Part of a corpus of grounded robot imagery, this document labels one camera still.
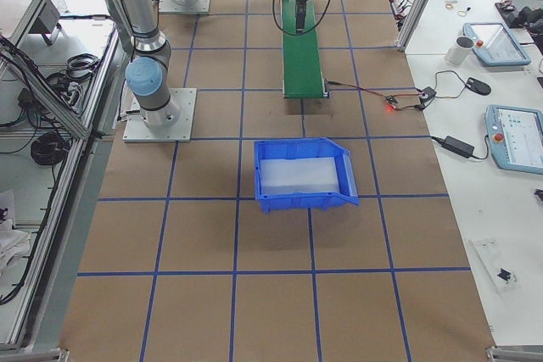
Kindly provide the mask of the green conveyor belt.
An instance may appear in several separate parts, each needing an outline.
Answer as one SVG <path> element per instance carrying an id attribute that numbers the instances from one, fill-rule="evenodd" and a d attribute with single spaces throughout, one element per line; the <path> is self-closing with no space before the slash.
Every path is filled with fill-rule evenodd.
<path id="1" fill-rule="evenodd" d="M 316 29 L 296 36 L 295 1 L 281 0 L 283 34 L 283 96 L 285 98 L 325 98 L 328 89 L 323 79 Z"/>

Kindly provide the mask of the white mug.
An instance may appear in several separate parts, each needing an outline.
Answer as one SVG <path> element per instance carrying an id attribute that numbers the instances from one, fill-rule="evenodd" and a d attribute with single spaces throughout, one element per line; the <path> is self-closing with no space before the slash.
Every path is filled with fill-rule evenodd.
<path id="1" fill-rule="evenodd" d="M 459 36 L 445 54 L 445 61 L 449 64 L 460 65 L 471 53 L 474 41 L 469 36 Z"/>

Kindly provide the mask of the blue plastic bin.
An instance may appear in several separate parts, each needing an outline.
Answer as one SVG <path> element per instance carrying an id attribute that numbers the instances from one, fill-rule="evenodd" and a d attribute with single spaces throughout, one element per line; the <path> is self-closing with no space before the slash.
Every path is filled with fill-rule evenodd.
<path id="1" fill-rule="evenodd" d="M 254 142 L 254 178 L 265 213 L 360 203 L 350 151 L 325 137 Z"/>

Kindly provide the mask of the black computer mouse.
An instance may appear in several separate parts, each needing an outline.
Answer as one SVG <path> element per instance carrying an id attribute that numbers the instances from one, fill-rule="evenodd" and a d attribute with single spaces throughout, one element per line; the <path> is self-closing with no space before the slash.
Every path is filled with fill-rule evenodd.
<path id="1" fill-rule="evenodd" d="M 490 85 L 473 77 L 466 79 L 466 88 L 481 96 L 489 96 L 491 93 Z"/>

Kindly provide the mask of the far teach pendant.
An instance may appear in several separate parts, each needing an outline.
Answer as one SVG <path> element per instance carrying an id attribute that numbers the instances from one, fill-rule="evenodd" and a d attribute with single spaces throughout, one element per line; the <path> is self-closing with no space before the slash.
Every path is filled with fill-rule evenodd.
<path id="1" fill-rule="evenodd" d="M 465 23 L 462 31 L 474 41 L 473 52 L 483 65 L 525 66 L 531 63 L 527 52 L 504 23 Z"/>

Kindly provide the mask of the teach pendant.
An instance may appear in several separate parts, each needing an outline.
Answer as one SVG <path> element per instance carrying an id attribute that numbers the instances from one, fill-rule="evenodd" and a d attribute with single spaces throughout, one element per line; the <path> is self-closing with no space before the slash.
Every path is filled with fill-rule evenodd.
<path id="1" fill-rule="evenodd" d="M 473 52 L 483 65 L 525 66 L 531 63 L 527 52 L 504 23 L 465 23 L 462 31 L 474 41 Z"/>
<path id="2" fill-rule="evenodd" d="M 503 170 L 542 174 L 542 112 L 491 104 L 484 122 L 490 152 Z"/>

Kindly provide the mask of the small black power brick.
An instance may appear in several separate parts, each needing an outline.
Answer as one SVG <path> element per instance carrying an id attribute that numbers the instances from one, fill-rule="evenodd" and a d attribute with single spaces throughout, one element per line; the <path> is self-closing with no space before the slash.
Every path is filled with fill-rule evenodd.
<path id="1" fill-rule="evenodd" d="M 443 139 L 441 146 L 463 158 L 470 159 L 473 157 L 474 146 L 456 139 L 453 136 L 446 136 Z"/>

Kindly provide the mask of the near teach pendant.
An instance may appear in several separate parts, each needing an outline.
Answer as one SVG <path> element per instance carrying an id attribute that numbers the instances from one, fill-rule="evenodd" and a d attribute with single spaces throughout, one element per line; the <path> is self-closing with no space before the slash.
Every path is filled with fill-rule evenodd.
<path id="1" fill-rule="evenodd" d="M 542 174 L 542 112 L 491 104 L 484 122 L 490 152 L 503 170 Z"/>

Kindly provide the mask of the red wired controller board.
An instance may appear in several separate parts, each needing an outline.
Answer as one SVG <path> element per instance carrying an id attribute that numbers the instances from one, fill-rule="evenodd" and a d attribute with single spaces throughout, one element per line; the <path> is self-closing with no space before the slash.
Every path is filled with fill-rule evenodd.
<path id="1" fill-rule="evenodd" d="M 431 87 L 426 86 L 423 89 L 418 90 L 418 98 L 420 104 L 426 104 L 432 102 L 436 97 L 437 92 Z"/>

